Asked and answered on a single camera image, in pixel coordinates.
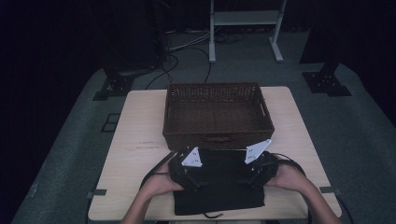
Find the gray carpet floor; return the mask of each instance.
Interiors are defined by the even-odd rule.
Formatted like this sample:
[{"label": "gray carpet floor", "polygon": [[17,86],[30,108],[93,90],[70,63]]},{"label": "gray carpet floor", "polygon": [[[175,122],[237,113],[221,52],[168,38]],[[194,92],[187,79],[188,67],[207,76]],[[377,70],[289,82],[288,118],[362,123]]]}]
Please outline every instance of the gray carpet floor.
[{"label": "gray carpet floor", "polygon": [[[310,92],[302,72],[318,71],[322,64],[299,64],[308,33],[280,34],[283,63],[275,61],[268,36],[247,34],[230,45],[217,44],[217,61],[211,65],[207,82],[256,81],[262,86],[289,87],[329,180],[341,190],[355,223],[395,223],[394,126],[359,77],[343,65],[335,74],[352,96]],[[179,46],[197,35],[171,34],[168,38],[170,45]],[[194,47],[208,49],[207,44]],[[174,83],[205,80],[209,63],[200,50],[184,49],[173,55],[178,58],[169,72]],[[169,69],[176,62],[170,57],[163,67]],[[158,69],[137,77],[132,89],[145,89],[162,72]],[[113,133],[101,131],[108,114],[120,113],[125,101],[125,97],[92,100],[105,79],[103,70],[97,71],[81,92],[13,223],[96,223],[87,219],[86,196],[95,188],[113,137]],[[165,89],[168,81],[167,76],[159,77],[148,88]],[[345,210],[341,219],[349,223]]]}]

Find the white metal stand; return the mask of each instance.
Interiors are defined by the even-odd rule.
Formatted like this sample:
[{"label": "white metal stand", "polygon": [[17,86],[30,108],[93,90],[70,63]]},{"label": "white metal stand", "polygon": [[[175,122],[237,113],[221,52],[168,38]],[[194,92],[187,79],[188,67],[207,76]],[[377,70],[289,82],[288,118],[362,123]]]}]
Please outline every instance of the white metal stand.
[{"label": "white metal stand", "polygon": [[274,24],[274,36],[269,37],[271,48],[278,63],[283,62],[282,54],[277,46],[280,25],[282,24],[287,0],[282,0],[280,10],[267,11],[224,11],[215,12],[214,0],[210,2],[210,41],[209,41],[209,62],[216,61],[215,49],[215,26],[218,25],[255,25],[255,24]]}]

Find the black fabric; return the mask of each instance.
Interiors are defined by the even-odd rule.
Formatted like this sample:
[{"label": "black fabric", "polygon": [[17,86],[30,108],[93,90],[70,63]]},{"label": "black fabric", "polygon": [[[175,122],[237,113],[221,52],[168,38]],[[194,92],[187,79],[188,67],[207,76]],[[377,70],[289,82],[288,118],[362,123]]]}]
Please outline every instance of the black fabric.
[{"label": "black fabric", "polygon": [[197,215],[208,212],[264,206],[264,190],[253,189],[241,180],[252,175],[245,165],[245,150],[200,150],[200,168],[187,168],[198,182],[206,182],[193,191],[175,191],[175,215]]}]

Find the table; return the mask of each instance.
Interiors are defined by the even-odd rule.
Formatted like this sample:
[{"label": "table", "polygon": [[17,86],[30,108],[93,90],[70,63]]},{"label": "table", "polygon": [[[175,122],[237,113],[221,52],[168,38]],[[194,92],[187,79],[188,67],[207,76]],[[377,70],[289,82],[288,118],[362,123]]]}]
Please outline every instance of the table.
[{"label": "table", "polygon": [[283,63],[283,57],[277,46],[277,37],[282,24],[287,0],[282,0],[279,10],[261,11],[221,11],[216,12],[214,1],[210,2],[210,39],[209,62],[216,61],[215,26],[219,25],[275,25],[274,36],[269,37],[271,48],[278,63]]},{"label": "table", "polygon": [[[262,87],[262,94],[276,128],[270,152],[297,161],[317,187],[329,187],[318,154],[287,87]],[[129,92],[89,211],[91,220],[121,220],[138,192],[146,173],[169,153],[163,138],[166,90]],[[306,218],[307,208],[296,192],[265,187],[265,206],[224,211],[225,220]],[[341,208],[333,193],[323,194],[337,216]],[[203,215],[175,216],[172,193],[151,201],[147,220],[207,220]]]}]

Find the basket handle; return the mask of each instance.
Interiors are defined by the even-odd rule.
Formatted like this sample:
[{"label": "basket handle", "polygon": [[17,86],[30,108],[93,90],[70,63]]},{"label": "basket handle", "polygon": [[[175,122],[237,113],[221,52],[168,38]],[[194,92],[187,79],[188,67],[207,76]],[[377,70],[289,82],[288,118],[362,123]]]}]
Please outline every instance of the basket handle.
[{"label": "basket handle", "polygon": [[235,141],[236,137],[232,135],[207,135],[202,137],[203,142],[225,143]]}]

